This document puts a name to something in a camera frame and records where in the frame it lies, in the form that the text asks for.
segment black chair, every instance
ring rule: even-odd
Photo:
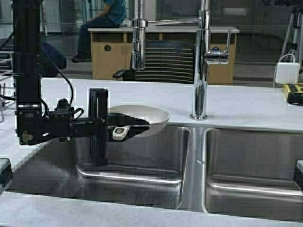
[[[147,41],[145,69],[120,70],[113,75],[124,81],[193,84],[195,71],[194,45],[181,41]]]

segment faucet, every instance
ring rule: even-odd
[[[210,0],[201,0],[201,10],[199,11],[198,18],[177,20],[148,21],[144,18],[144,5],[144,0],[134,1],[135,14],[133,19],[132,68],[134,70],[143,70],[145,67],[145,34],[148,24],[177,25],[186,23],[198,23],[196,33],[193,107],[190,117],[194,120],[206,120],[206,96],[209,65],[228,64],[232,35],[231,30],[228,31],[227,45],[225,50],[220,50],[218,48],[213,48],[210,50]]]

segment sink basin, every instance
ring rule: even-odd
[[[89,139],[52,140],[14,173],[11,192],[176,209],[181,202],[190,130],[108,143],[108,165],[89,164]]]
[[[303,135],[210,130],[205,150],[208,212],[303,221],[303,192],[293,181]]]

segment power adapter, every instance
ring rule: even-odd
[[[276,66],[276,83],[296,84],[299,81],[300,64],[295,62],[278,62]]]

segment desk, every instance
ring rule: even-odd
[[[211,48],[226,48],[227,33],[232,31],[230,62],[210,66],[210,84],[232,84],[239,30],[234,27],[212,27]],[[130,67],[133,29],[90,28],[93,79],[113,80],[121,69]],[[196,26],[148,26],[147,40],[176,40],[196,43]]]

